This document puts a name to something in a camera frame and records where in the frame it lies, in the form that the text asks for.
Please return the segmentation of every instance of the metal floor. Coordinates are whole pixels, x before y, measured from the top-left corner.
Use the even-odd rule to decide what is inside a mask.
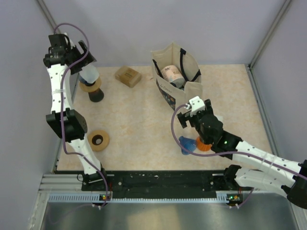
[[[274,194],[254,194],[239,210],[224,204],[108,204],[82,207],[58,224],[52,221],[80,204],[48,203],[42,230],[297,230],[290,203]]]

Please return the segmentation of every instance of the bag handle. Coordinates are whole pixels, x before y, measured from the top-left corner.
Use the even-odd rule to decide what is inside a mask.
[[[183,48],[180,49],[180,68],[181,68],[182,76],[183,76],[184,80],[186,80],[186,81],[196,81],[196,79],[201,75],[201,70],[198,69],[195,77],[192,80],[188,80],[186,73],[184,72],[183,63],[182,63],[183,55],[185,55],[186,53],[187,52]]]
[[[159,69],[159,67],[158,67],[158,64],[157,64],[157,62],[156,62],[154,59],[153,59],[153,63],[154,63],[155,68],[156,68],[157,71],[158,71],[159,76],[160,76],[161,78],[163,78],[162,73],[161,73],[161,71],[160,71],[160,69]]]

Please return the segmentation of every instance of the cardboard box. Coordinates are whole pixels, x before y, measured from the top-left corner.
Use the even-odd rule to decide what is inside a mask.
[[[128,66],[121,67],[115,73],[115,78],[130,88],[133,88],[141,80],[141,77],[142,75],[138,71]]]

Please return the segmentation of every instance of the blue object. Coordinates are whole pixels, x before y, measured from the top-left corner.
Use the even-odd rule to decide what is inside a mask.
[[[184,136],[179,137],[180,144],[190,151],[194,151],[196,149],[196,140],[185,138]],[[188,152],[181,149],[183,155],[189,155]]]

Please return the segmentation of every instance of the toilet paper roll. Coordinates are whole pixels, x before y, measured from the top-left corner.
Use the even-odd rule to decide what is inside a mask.
[[[185,80],[174,65],[166,66],[161,70],[163,78],[169,83],[175,84],[176,88],[180,88],[185,83]]]

